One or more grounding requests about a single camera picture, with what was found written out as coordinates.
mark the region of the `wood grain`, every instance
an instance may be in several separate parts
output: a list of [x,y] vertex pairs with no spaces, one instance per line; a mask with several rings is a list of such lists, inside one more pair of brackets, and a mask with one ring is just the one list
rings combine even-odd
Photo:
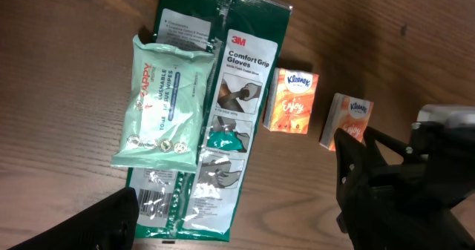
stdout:
[[[0,0],[0,249],[125,184],[110,167],[132,37],[158,0]],[[475,103],[475,0],[282,0],[281,54],[320,75],[308,136],[260,128],[231,243],[136,249],[351,249],[335,218],[335,154],[318,138],[335,92],[375,102],[370,125],[407,140],[428,103]],[[475,198],[453,211],[475,234]]]

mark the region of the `black object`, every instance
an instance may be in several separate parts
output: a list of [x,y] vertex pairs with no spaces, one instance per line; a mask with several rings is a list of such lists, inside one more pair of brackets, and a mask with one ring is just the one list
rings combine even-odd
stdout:
[[[388,165],[376,141],[404,162]],[[368,127],[364,142],[335,133],[337,222],[355,250],[475,249],[450,210],[475,189],[474,128],[415,123],[405,144]]]
[[124,188],[10,250],[129,250],[138,217],[135,190]]

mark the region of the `round icon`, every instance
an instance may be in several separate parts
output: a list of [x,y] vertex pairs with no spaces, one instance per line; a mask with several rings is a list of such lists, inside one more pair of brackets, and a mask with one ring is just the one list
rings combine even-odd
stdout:
[[177,142],[173,146],[173,151],[177,154],[184,154],[186,150],[188,149],[188,146],[184,142]]
[[158,145],[164,153],[168,153],[173,148],[173,143],[169,139],[162,139]]
[[153,150],[158,146],[157,139],[144,139],[143,140],[143,147],[148,150]]
[[141,144],[141,142],[140,142],[139,135],[130,135],[127,138],[127,146],[132,148],[132,149],[139,148],[140,144]]
[[135,110],[142,111],[143,110],[143,103],[141,101],[135,102]]

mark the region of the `bolt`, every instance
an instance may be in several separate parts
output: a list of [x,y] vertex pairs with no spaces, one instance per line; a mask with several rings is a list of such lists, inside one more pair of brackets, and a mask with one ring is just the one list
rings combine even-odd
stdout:
[[411,127],[412,127],[414,130],[419,129],[419,128],[421,127],[421,123],[415,122],[415,123],[413,123],[413,124],[411,125]]

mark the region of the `green plastic package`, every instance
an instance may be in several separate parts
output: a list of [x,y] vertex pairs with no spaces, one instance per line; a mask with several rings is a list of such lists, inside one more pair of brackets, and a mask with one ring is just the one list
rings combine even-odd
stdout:
[[195,173],[214,55],[133,42],[131,98],[112,165]]
[[292,7],[275,0],[160,0],[154,40],[218,56],[195,174],[131,168],[136,238],[229,241]]

